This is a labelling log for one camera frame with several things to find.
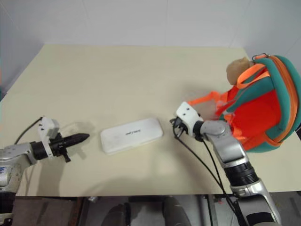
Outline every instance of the floor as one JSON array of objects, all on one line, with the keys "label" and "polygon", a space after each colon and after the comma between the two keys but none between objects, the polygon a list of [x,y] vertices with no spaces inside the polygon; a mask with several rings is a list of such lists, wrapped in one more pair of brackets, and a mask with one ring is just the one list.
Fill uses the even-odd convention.
[{"label": "floor", "polygon": [[[203,195],[175,195],[183,206],[192,226],[210,226],[207,199]],[[301,196],[297,192],[272,193],[282,218],[282,226],[301,225]],[[86,202],[79,226],[99,226],[106,213],[120,203],[129,202],[131,226],[164,226],[161,200],[133,200],[131,197],[102,197],[96,203]],[[216,226],[238,226],[238,222],[224,198],[214,203]]]},{"label": "floor", "polygon": [[16,197],[13,226],[67,226],[74,202],[42,197]]}]

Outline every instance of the orange backpack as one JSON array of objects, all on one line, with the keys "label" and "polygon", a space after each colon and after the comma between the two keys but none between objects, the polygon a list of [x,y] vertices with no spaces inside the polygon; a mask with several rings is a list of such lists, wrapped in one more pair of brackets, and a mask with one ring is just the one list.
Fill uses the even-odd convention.
[{"label": "orange backpack", "polygon": [[283,56],[261,54],[228,92],[211,92],[188,101],[196,105],[213,99],[215,114],[232,128],[244,149],[265,152],[278,148],[301,123],[301,78]]}]

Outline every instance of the black cable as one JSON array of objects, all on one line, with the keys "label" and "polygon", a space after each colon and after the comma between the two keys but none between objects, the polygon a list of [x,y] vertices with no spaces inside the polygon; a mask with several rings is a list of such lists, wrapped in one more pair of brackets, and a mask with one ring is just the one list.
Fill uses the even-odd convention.
[{"label": "black cable", "polygon": [[40,117],[39,119],[37,119],[33,124],[31,124],[29,127],[27,127],[21,134],[20,136],[17,138],[17,140],[15,141],[15,145],[18,144],[19,140],[23,137],[23,135],[30,130],[35,124],[38,123],[38,121],[40,121],[43,117]]},{"label": "black cable", "polygon": [[225,189],[224,189],[224,186],[223,186],[223,184],[222,184],[222,179],[221,179],[220,173],[219,173],[219,171],[218,171],[218,169],[217,169],[217,166],[216,166],[216,164],[215,164],[215,160],[214,160],[214,158],[213,158],[213,156],[212,156],[212,154],[211,154],[211,151],[210,151],[209,147],[207,146],[206,142],[203,141],[203,143],[204,143],[204,145],[205,145],[205,147],[206,147],[206,149],[207,149],[207,151],[208,151],[208,153],[209,153],[209,155],[210,155],[210,157],[211,157],[211,160],[212,160],[212,162],[213,162],[213,165],[214,165],[214,167],[215,167],[215,171],[216,171],[217,177],[218,177],[218,179],[219,179],[219,181],[220,181],[220,185],[221,185],[221,187],[222,187],[222,191],[223,191],[223,194],[224,194],[224,196],[225,196],[225,198],[226,198],[226,201],[227,201],[228,205],[230,206],[230,208],[231,208],[231,209],[233,210],[233,212],[234,212],[234,209],[235,209],[235,208],[234,208],[234,204],[233,204],[232,200],[230,199],[230,197],[228,196],[228,194],[225,193]]},{"label": "black cable", "polygon": [[214,178],[214,180],[216,181],[216,183],[218,184],[218,186],[221,188],[221,190],[222,190],[223,194],[225,195],[225,197],[227,197],[227,198],[226,198],[226,201],[227,201],[229,207],[231,208],[231,210],[233,211],[233,213],[234,213],[234,214],[236,215],[236,217],[237,217],[237,213],[236,213],[236,211],[235,211],[235,208],[234,208],[234,206],[233,206],[233,203],[232,203],[231,199],[229,198],[229,196],[227,195],[227,193],[226,193],[226,191],[225,191],[223,185],[217,180],[216,176],[215,176],[215,175],[213,174],[213,172],[209,169],[209,167],[203,162],[203,160],[201,160],[201,158],[200,158],[199,156],[197,156],[197,154],[195,154],[195,152],[194,152],[190,147],[188,147],[188,145],[185,144],[185,143],[177,136],[177,134],[175,133],[174,127],[173,127],[173,133],[174,133],[175,139],[177,139],[184,147],[186,147],[186,148],[187,148],[187,149],[188,149],[188,150],[189,150],[189,151],[190,151],[190,152],[191,152],[191,153],[192,153],[192,154],[193,154],[193,155],[194,155],[194,156],[195,156],[202,164],[203,164],[203,166],[205,166],[205,168],[209,171],[209,173],[210,173],[211,176]]}]

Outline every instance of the white rectangular case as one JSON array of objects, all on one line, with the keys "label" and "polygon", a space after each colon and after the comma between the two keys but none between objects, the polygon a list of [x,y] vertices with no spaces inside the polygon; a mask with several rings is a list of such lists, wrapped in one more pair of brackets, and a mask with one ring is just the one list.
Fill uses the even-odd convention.
[{"label": "white rectangular case", "polygon": [[103,151],[107,154],[146,144],[163,136],[158,119],[148,118],[104,129],[100,133]]}]

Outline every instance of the robotic arm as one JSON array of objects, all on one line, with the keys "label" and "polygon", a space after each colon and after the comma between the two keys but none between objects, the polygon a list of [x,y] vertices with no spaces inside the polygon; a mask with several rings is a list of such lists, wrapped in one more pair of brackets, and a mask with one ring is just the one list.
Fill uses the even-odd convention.
[{"label": "robotic arm", "polygon": [[186,102],[176,111],[171,120],[176,136],[185,131],[198,141],[212,143],[219,163],[223,167],[233,194],[237,197],[235,209],[241,226],[267,224],[280,225],[280,214],[262,180],[257,177],[242,145],[224,121],[204,121]]},{"label": "robotic arm", "polygon": [[79,133],[63,138],[58,130],[56,120],[43,117],[38,129],[42,141],[0,149],[0,226],[12,225],[13,204],[24,170],[47,157],[62,155],[66,162],[71,161],[66,148],[89,137]]}]

